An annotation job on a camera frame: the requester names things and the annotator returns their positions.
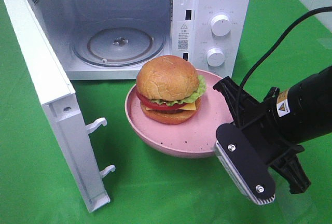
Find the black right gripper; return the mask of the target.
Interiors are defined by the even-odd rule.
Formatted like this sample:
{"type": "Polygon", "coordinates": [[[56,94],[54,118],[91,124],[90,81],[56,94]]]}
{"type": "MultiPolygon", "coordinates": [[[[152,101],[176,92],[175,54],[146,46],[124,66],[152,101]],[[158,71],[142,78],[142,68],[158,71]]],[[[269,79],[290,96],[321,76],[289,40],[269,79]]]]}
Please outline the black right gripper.
{"type": "Polygon", "coordinates": [[[234,125],[241,125],[263,163],[288,182],[291,194],[304,193],[311,185],[297,157],[304,148],[287,140],[275,119],[280,89],[272,87],[262,102],[240,89],[229,76],[218,81],[213,89],[224,96],[234,125]]]}

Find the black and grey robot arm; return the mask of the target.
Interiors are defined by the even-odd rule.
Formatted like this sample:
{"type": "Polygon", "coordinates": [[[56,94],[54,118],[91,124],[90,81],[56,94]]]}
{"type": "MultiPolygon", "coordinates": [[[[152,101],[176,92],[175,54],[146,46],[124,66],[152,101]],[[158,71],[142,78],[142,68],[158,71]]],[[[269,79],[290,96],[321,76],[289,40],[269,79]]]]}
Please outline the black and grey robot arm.
{"type": "Polygon", "coordinates": [[[331,132],[331,68],[284,92],[273,87],[262,102],[226,77],[214,85],[229,107],[232,123],[216,131],[222,162],[247,194],[267,199],[275,193],[274,169],[292,194],[310,186],[297,158],[302,142],[331,132]]]}

